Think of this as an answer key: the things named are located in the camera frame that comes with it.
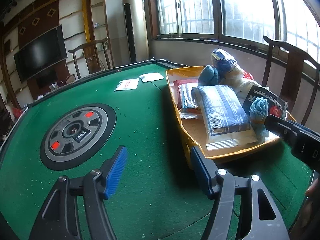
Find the wooden chair by window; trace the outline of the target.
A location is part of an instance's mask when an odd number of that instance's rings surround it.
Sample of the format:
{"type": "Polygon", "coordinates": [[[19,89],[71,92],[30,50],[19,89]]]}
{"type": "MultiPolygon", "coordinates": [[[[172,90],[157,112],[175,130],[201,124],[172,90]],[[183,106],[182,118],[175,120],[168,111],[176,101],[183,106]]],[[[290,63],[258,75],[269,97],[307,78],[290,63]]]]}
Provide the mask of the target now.
{"type": "Polygon", "coordinates": [[[288,110],[292,111],[296,103],[298,96],[300,83],[303,76],[304,62],[309,61],[316,67],[315,79],[313,82],[313,89],[311,97],[308,103],[308,107],[304,114],[301,124],[305,125],[309,115],[311,113],[313,104],[316,99],[316,94],[319,85],[319,63],[316,62],[307,52],[285,42],[279,40],[273,40],[267,36],[263,36],[264,41],[268,43],[268,52],[265,71],[262,80],[262,86],[267,85],[267,81],[270,75],[271,64],[273,59],[273,49],[274,47],[283,48],[288,51],[287,63],[286,63],[286,72],[284,76],[283,85],[280,91],[280,97],[288,103],[288,110]]]}

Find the white paper sheet right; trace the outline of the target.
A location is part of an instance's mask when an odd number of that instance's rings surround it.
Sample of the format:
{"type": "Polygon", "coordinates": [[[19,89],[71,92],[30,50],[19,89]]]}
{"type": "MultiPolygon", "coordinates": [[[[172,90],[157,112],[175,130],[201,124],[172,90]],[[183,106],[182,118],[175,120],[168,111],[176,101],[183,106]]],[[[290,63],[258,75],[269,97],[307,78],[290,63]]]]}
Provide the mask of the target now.
{"type": "Polygon", "coordinates": [[[155,72],[155,73],[146,73],[146,74],[140,75],[139,77],[140,77],[142,83],[151,82],[151,81],[157,81],[157,80],[162,80],[162,79],[164,79],[164,76],[161,75],[161,74],[158,73],[158,72],[155,72]]]}

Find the white paper sheet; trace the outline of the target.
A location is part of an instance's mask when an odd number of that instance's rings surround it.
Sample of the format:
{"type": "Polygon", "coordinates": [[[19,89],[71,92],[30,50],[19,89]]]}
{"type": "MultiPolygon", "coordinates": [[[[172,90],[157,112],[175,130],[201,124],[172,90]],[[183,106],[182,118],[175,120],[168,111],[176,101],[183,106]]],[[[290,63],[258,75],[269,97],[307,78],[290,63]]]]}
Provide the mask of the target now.
{"type": "Polygon", "coordinates": [[[115,91],[134,90],[137,88],[138,83],[139,78],[119,81],[117,87],[115,88],[115,91]]]}
{"type": "Polygon", "coordinates": [[[162,80],[162,79],[164,79],[164,76],[161,75],[161,74],[158,73],[158,72],[155,72],[155,73],[146,73],[146,74],[140,75],[139,77],[140,77],[142,83],[151,82],[151,81],[157,81],[157,80],[162,80]]]}

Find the black labelled snack bag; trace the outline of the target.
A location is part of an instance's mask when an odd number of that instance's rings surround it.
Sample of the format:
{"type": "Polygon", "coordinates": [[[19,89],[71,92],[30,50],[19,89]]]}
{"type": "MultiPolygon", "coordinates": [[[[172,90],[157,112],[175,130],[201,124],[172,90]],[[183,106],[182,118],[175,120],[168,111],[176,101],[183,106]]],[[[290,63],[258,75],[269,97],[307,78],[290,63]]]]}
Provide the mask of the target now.
{"type": "Polygon", "coordinates": [[[252,86],[246,95],[242,107],[255,122],[262,122],[268,115],[286,119],[287,102],[261,86],[252,86]]]}

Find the blue towel roll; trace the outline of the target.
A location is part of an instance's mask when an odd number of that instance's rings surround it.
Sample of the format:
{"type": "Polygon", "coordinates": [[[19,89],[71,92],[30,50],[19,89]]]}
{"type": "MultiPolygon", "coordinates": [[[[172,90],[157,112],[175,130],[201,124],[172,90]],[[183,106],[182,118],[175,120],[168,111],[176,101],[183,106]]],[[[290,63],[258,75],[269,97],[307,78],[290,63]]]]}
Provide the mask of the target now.
{"type": "Polygon", "coordinates": [[[256,98],[249,108],[251,125],[259,143],[265,142],[269,131],[265,128],[265,119],[268,116],[268,101],[265,98],[256,98]]]}

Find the white tower air conditioner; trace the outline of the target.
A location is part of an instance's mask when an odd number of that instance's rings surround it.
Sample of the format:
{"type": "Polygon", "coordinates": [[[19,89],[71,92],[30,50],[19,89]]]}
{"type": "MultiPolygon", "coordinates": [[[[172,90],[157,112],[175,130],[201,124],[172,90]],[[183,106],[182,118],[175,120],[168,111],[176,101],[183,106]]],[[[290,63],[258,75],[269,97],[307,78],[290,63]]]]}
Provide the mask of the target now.
{"type": "Polygon", "coordinates": [[[131,63],[149,59],[144,0],[122,0],[131,63]]]}

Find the clear bag blue white item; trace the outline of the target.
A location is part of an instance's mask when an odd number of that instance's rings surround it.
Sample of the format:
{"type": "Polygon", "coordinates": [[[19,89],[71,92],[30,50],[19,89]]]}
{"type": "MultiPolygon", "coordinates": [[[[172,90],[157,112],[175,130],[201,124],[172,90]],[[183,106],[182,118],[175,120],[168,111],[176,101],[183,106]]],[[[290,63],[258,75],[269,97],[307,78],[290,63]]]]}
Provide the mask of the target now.
{"type": "Polygon", "coordinates": [[[229,85],[238,87],[244,78],[244,70],[236,59],[227,51],[218,48],[211,52],[213,78],[215,85],[229,85]]]}

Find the white paper sheet left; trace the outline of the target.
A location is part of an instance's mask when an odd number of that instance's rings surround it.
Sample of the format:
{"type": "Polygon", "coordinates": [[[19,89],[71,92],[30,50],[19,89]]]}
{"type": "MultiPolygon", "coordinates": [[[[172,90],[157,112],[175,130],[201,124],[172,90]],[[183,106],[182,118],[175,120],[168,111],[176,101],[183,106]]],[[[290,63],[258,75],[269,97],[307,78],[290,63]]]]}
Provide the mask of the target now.
{"type": "Polygon", "coordinates": [[[137,88],[138,83],[139,78],[119,81],[117,87],[115,88],[115,91],[134,90],[137,88]]]}

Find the black flat television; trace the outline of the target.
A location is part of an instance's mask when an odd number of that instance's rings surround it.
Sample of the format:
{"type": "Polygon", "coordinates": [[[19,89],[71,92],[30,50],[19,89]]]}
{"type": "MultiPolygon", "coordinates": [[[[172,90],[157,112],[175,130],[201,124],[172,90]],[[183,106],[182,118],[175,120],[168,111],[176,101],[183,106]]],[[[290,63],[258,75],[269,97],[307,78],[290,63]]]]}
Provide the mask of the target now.
{"type": "Polygon", "coordinates": [[[62,26],[35,38],[15,55],[15,66],[21,82],[67,58],[62,26]]]}

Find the red striped packet in box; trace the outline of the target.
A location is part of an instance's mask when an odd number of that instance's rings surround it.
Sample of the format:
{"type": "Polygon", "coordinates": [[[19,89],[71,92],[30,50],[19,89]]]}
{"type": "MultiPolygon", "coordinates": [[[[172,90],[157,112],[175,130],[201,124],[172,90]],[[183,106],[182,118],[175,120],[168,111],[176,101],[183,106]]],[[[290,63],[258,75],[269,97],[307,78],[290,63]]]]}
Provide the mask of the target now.
{"type": "Polygon", "coordinates": [[[197,79],[175,80],[174,87],[177,92],[177,107],[180,113],[200,114],[201,111],[193,99],[192,89],[198,86],[197,79]]]}

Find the blue white wipes pack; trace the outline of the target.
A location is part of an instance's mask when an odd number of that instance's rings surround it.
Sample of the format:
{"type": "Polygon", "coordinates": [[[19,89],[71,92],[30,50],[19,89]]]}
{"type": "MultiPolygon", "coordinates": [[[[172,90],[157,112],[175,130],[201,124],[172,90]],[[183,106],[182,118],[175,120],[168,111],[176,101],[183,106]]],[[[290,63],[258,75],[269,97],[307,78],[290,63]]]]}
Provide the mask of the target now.
{"type": "Polygon", "coordinates": [[[198,86],[192,88],[191,95],[204,120],[207,150],[217,151],[257,142],[249,117],[231,87],[198,86]]]}

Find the round mahjong table control panel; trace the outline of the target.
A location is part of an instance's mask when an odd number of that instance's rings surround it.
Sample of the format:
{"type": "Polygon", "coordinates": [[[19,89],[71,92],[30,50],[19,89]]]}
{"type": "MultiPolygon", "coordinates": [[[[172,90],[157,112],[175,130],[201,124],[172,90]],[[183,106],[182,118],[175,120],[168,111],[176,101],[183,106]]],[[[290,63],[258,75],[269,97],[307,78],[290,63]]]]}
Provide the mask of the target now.
{"type": "Polygon", "coordinates": [[[116,121],[116,111],[103,103],[89,103],[68,111],[42,139],[43,165],[50,170],[64,171],[83,164],[105,145],[116,121]]]}

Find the red plastic bag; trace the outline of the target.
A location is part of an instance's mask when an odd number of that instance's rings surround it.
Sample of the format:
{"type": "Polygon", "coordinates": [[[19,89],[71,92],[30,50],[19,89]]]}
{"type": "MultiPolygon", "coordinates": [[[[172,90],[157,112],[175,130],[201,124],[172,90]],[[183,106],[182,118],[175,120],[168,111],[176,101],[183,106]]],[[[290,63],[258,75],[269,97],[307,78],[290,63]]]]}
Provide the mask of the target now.
{"type": "Polygon", "coordinates": [[[252,74],[250,74],[250,73],[248,73],[248,72],[246,72],[246,71],[244,71],[243,78],[245,78],[245,79],[249,79],[249,80],[254,80],[253,75],[252,75],[252,74]]]}

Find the yellow cardboard box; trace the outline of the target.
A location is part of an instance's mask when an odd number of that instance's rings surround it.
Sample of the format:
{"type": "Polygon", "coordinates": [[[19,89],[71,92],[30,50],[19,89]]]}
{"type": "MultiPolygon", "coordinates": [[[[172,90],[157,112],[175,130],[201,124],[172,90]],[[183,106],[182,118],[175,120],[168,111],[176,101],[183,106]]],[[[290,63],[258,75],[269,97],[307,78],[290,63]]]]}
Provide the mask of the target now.
{"type": "Polygon", "coordinates": [[[200,119],[182,119],[177,107],[178,95],[174,89],[174,81],[198,78],[203,70],[203,66],[181,67],[165,71],[165,78],[171,96],[171,104],[174,108],[175,118],[178,122],[178,130],[180,132],[181,141],[185,153],[185,157],[190,162],[190,151],[193,146],[197,146],[202,151],[203,155],[218,163],[226,163],[235,159],[243,158],[250,154],[269,150],[272,146],[281,142],[281,139],[273,133],[266,138],[262,144],[249,144],[246,148],[229,148],[226,150],[209,151],[206,148],[206,129],[204,121],[200,119]]]}

